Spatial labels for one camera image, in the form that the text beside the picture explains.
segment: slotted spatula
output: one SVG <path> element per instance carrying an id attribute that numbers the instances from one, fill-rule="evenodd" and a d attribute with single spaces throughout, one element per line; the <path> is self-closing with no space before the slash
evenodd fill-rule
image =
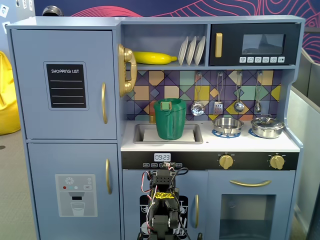
<path id="1" fill-rule="evenodd" d="M 218 86 L 219 86 L 219 77 L 221 77 L 221 90 L 218 90 Z M 221 91 L 224 87 L 224 74 L 222 71 L 218 72 L 218 75 L 216 77 L 216 90 L 218 91 L 218 101 L 214 102 L 213 105 L 213 114 L 214 115 L 220 115 L 224 113 L 224 103 L 222 101 L 220 101 L 220 95 L 221 95 Z"/>

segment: yellow label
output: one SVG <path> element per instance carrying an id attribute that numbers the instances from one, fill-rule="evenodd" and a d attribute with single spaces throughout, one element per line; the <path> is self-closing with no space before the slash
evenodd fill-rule
<path id="1" fill-rule="evenodd" d="M 157 192 L 155 194 L 156 199 L 174 199 L 175 197 L 169 192 Z"/>

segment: stovetop burner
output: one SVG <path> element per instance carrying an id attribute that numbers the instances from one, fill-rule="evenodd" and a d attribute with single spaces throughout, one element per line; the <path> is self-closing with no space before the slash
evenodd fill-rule
<path id="1" fill-rule="evenodd" d="M 226 135 L 221 132 L 217 132 L 216 130 L 212 130 L 213 135 L 215 135 L 218 138 L 224 138 L 224 139 L 234 139 L 240 136 L 241 132 L 234 134 L 234 135 Z"/>
<path id="2" fill-rule="evenodd" d="M 255 135 L 254 132 L 252 131 L 252 128 L 249 129 L 248 133 L 256 138 L 260 138 L 260 139 L 263 139 L 263 137 L 260 137 L 258 135 Z"/>

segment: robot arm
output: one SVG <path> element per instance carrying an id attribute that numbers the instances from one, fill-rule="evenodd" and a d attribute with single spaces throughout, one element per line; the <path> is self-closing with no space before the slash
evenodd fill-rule
<path id="1" fill-rule="evenodd" d="M 148 172 L 147 179 L 150 181 L 149 209 L 147 213 L 147 225 L 149 240 L 179 240 L 174 234 L 178 225 L 183 227 L 180 221 L 179 189 L 176 188 L 175 177 L 186 174 L 189 170 L 181 168 L 174 170 L 175 163 L 163 162 L 161 169 Z M 138 240 L 143 240 L 139 233 Z M 202 233 L 198 234 L 197 240 L 202 240 Z"/>

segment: oven window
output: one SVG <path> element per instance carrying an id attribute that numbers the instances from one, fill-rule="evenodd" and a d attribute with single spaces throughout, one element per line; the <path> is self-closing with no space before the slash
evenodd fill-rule
<path id="1" fill-rule="evenodd" d="M 243 36 L 242 54 L 282 54 L 284 38 L 284 34 L 246 34 Z"/>
<path id="2" fill-rule="evenodd" d="M 269 240 L 276 195 L 223 194 L 221 240 Z"/>

